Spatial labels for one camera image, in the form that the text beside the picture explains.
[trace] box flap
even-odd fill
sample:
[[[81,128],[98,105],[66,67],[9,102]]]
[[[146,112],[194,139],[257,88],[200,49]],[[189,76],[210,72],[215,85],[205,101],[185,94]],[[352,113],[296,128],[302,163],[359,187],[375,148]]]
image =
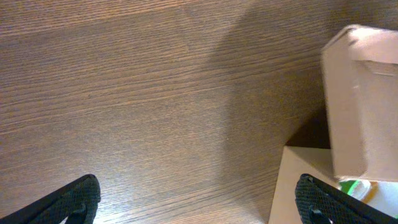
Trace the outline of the box flap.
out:
[[[352,26],[323,49],[322,67],[333,168],[335,175],[345,179],[361,177],[368,169],[364,139],[356,99],[356,73],[349,57],[348,35]]]
[[[398,32],[356,26],[349,30],[353,41],[351,59],[398,64]]]
[[[335,42],[337,42],[341,37],[345,36],[347,32],[351,30],[356,30],[361,28],[361,25],[353,24],[353,25],[348,25],[344,27],[342,30],[339,31],[329,42],[322,48],[322,51],[328,49],[330,46],[332,46]]]

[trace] cardboard box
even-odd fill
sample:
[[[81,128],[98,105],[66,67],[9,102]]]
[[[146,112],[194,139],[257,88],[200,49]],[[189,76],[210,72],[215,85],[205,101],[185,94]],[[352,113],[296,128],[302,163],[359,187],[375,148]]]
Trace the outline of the cardboard box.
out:
[[[398,32],[345,27],[322,65],[335,177],[398,181]]]
[[[295,188],[302,174],[312,176],[338,188],[333,177],[330,149],[285,146],[279,167],[270,224],[302,223],[295,203]],[[392,217],[398,215],[398,183],[379,182],[368,205]]]
[[[302,174],[334,186],[330,149],[285,146],[272,201],[269,223],[302,223],[295,203],[295,188]]]

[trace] wood grain surface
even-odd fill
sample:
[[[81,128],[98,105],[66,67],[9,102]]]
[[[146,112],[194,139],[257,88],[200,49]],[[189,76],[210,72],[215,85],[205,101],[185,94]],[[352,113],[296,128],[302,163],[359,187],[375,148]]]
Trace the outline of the wood grain surface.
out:
[[[95,223],[267,223],[320,49],[394,1],[0,3],[0,217],[84,174]]]

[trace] green object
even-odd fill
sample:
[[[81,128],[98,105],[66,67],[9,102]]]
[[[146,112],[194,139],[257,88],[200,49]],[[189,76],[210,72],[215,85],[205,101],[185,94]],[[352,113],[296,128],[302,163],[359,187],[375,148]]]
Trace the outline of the green object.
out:
[[[349,181],[344,181],[340,182],[341,185],[341,191],[348,194],[349,196],[353,195],[353,191],[358,186],[359,180],[349,180]]]

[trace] wooden table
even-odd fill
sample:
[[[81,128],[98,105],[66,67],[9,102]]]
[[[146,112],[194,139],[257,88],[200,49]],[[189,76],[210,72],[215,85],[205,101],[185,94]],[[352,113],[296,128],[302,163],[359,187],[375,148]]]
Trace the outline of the wooden table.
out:
[[[92,173],[95,223],[267,222],[321,47],[397,25],[344,2],[2,2],[0,217]]]

